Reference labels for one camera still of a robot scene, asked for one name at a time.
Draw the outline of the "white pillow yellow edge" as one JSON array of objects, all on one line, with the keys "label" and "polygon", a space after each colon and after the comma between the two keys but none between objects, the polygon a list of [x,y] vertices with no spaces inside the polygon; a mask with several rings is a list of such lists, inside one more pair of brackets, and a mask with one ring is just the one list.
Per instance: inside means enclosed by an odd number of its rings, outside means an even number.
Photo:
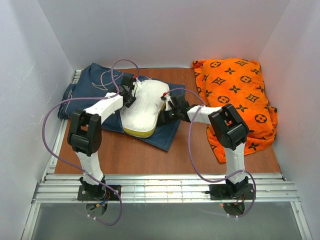
[{"label": "white pillow yellow edge", "polygon": [[143,80],[142,94],[129,107],[120,110],[123,131],[138,138],[150,137],[156,129],[158,116],[164,108],[163,93],[170,90],[167,83],[160,80]]}]

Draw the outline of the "dark blue pillowcase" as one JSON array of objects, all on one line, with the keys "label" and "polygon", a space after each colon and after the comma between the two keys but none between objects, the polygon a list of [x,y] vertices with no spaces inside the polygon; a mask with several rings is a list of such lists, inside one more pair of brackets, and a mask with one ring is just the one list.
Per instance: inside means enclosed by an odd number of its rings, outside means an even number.
[{"label": "dark blue pillowcase", "polygon": [[[103,97],[110,91],[109,87],[111,87],[111,89],[115,88],[111,78],[111,69],[97,63],[92,63],[82,70],[77,83],[69,84],[62,99]],[[57,117],[61,120],[67,120],[75,110],[84,110],[96,102],[96,100],[90,99],[69,101],[59,107]],[[150,137],[141,137],[140,139],[167,152],[173,143],[180,123],[181,122],[177,120],[157,126]],[[125,131],[122,127],[120,112],[116,111],[105,120],[102,124],[102,129],[124,134]]]}]

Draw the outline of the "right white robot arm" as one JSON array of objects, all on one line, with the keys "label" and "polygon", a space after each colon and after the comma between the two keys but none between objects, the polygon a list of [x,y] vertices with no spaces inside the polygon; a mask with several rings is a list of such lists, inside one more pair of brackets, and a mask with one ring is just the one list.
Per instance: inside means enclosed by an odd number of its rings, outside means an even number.
[{"label": "right white robot arm", "polygon": [[244,160],[249,128],[236,108],[232,104],[222,107],[190,105],[182,94],[170,97],[164,93],[160,98],[165,107],[160,112],[158,124],[181,120],[190,124],[211,125],[226,157],[226,177],[223,179],[225,184],[220,187],[218,194],[231,198],[241,196],[249,183]]}]

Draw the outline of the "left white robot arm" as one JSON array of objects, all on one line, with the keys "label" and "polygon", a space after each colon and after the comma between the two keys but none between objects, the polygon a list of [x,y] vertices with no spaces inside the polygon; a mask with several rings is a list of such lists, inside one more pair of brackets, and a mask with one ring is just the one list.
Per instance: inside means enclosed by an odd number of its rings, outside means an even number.
[{"label": "left white robot arm", "polygon": [[102,123],[123,107],[130,107],[136,100],[138,81],[124,76],[120,85],[84,110],[73,112],[67,143],[76,153],[84,176],[80,179],[86,188],[97,189],[104,174],[100,167],[98,150],[102,143]]}]

